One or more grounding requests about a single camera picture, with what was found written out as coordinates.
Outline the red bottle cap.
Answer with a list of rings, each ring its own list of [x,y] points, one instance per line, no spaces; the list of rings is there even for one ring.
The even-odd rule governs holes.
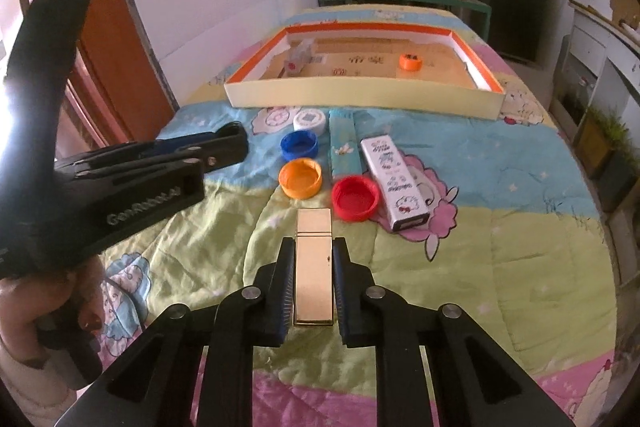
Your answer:
[[[332,188],[331,198],[337,217],[347,222],[362,222],[378,211],[381,194],[378,184],[358,174],[338,180]]]

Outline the patterned grey slim box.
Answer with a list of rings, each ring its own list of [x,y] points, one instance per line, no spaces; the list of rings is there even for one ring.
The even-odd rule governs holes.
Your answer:
[[[283,63],[284,75],[288,77],[299,75],[304,67],[311,62],[311,57],[311,44],[301,42],[295,48],[289,49]]]

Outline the gold rectangular box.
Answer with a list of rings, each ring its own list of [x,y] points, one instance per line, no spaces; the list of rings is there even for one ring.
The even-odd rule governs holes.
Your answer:
[[[332,213],[299,209],[295,236],[294,324],[333,323]]]

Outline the potted green plant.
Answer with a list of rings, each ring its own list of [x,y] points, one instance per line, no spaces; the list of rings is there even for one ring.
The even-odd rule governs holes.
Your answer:
[[[603,112],[593,106],[578,126],[574,150],[588,179],[597,179],[616,153],[623,158],[634,157],[626,124],[612,110]]]

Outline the white QR code cap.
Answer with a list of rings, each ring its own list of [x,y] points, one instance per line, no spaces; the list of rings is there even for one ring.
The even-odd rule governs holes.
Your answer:
[[[293,119],[295,131],[309,131],[317,136],[326,132],[326,114],[318,108],[302,108]]]

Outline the white cartoon sticker box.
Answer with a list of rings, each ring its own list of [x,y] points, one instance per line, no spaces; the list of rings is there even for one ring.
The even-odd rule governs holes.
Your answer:
[[[380,188],[392,231],[425,225],[430,217],[425,198],[392,138],[388,134],[372,136],[362,139],[360,147],[370,176]]]

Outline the colourful cartoon sheep quilt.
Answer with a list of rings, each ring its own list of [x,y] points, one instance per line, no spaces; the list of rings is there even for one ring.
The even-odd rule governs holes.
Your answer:
[[[610,253],[582,173],[533,93],[480,37],[435,10],[316,9],[296,23],[374,20],[457,32],[506,89],[497,120],[356,110],[361,138],[387,134],[406,156],[433,219],[390,233],[382,218],[335,221],[350,257],[409,303],[457,303],[578,426],[603,410],[613,374],[616,299]],[[250,153],[210,174],[203,202],[104,254],[101,358],[113,362],[171,303],[204,308],[250,283],[294,234],[298,202],[278,184],[294,109],[184,106],[167,138],[239,121]]]

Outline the brown wooden door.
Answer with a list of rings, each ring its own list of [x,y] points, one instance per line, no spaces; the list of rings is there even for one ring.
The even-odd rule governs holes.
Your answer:
[[[30,2],[1,0],[3,55],[9,54]],[[65,87],[58,156],[151,140],[176,109],[134,0],[91,0]]]

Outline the white kitchen counter cabinet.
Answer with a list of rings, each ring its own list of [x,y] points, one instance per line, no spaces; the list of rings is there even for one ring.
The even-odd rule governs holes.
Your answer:
[[[616,153],[597,179],[589,179],[602,209],[612,213],[639,184],[639,43],[590,6],[568,5],[574,17],[556,64],[551,114],[573,150],[591,106],[612,110],[626,124],[634,157]]]

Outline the teal rectangular box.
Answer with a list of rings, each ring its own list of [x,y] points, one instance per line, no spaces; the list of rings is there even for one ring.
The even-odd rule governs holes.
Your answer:
[[[344,108],[329,110],[330,167],[333,181],[362,173],[354,115]]]

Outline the orange rimmed cardboard tray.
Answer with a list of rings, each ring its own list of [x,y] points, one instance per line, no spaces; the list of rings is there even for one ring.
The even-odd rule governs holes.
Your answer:
[[[286,52],[312,45],[311,62],[284,75]],[[398,67],[401,54],[423,61]],[[235,107],[356,106],[495,120],[506,90],[453,30],[404,23],[323,22],[286,26],[225,82]]]

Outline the orange bottle cap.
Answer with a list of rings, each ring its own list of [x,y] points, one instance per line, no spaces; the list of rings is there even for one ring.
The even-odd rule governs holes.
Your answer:
[[[322,169],[317,161],[302,157],[287,162],[279,172],[282,191],[292,199],[308,199],[322,187]]]

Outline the blue bottle cap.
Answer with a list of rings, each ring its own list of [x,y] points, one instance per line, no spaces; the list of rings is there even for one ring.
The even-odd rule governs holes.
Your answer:
[[[314,159],[319,152],[318,136],[307,130],[290,132],[282,138],[280,149],[285,161],[298,158]]]

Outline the small orange cap with label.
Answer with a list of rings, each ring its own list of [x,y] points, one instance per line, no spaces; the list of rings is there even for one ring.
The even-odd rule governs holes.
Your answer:
[[[422,65],[422,58],[416,54],[401,54],[398,60],[398,67],[404,72],[419,72]]]

